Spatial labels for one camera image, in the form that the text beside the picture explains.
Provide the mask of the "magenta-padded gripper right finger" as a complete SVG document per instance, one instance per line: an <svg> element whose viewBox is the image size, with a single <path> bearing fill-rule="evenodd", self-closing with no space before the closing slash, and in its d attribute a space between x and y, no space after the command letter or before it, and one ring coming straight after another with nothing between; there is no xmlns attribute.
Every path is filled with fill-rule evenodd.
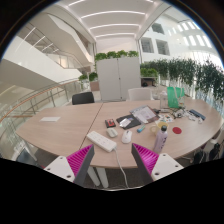
<svg viewBox="0 0 224 224"><path fill-rule="evenodd" d="M183 166L167 153L157 154L135 143L132 144L131 153L145 185L183 169Z"/></svg>

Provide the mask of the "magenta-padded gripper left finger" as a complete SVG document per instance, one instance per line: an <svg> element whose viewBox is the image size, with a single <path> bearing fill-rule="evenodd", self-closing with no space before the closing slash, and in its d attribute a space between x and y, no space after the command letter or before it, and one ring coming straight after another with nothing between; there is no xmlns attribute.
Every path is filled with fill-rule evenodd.
<svg viewBox="0 0 224 224"><path fill-rule="evenodd" d="M90 144L67 157L58 156L44 170L82 186L93 156L94 145Z"/></svg>

